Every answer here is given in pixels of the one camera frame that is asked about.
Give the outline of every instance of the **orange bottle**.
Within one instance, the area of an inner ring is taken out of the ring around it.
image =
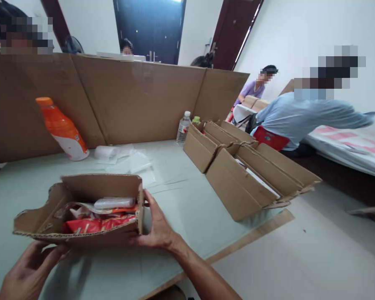
[[[49,97],[41,97],[36,98],[36,102],[45,117],[47,130],[60,144],[69,159],[77,161],[88,157],[89,149],[86,148],[74,123],[53,104],[53,100]]]

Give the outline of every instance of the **purple shirt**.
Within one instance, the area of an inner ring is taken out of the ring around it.
[[[244,87],[243,87],[243,90],[240,92],[243,96],[254,96],[254,97],[257,97],[257,98],[261,98],[261,96],[263,95],[264,93],[264,90],[265,90],[265,86],[262,85],[260,86],[256,91],[254,91],[255,89],[255,80],[246,84]],[[235,107],[236,105],[238,104],[241,104],[239,98],[236,99],[235,101],[235,104],[233,105],[233,107]]]

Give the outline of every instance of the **plastic water bottle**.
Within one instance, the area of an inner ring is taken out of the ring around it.
[[[185,111],[185,115],[179,122],[178,135],[176,137],[176,142],[183,146],[186,141],[186,136],[188,135],[189,125],[190,125],[190,111]]]

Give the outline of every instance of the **dark door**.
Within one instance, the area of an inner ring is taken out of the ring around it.
[[[239,50],[252,28],[262,0],[224,0],[212,49],[214,69],[233,70]]]
[[[114,0],[120,44],[147,61],[177,64],[186,0]]]

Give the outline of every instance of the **hand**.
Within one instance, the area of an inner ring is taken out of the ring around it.
[[[46,246],[35,241],[26,248],[4,277],[0,300],[38,300],[51,270],[69,250],[64,245],[43,250]]]
[[[153,196],[146,189],[144,192],[151,211],[151,232],[148,235],[131,238],[129,244],[171,250],[182,238],[172,230]]]

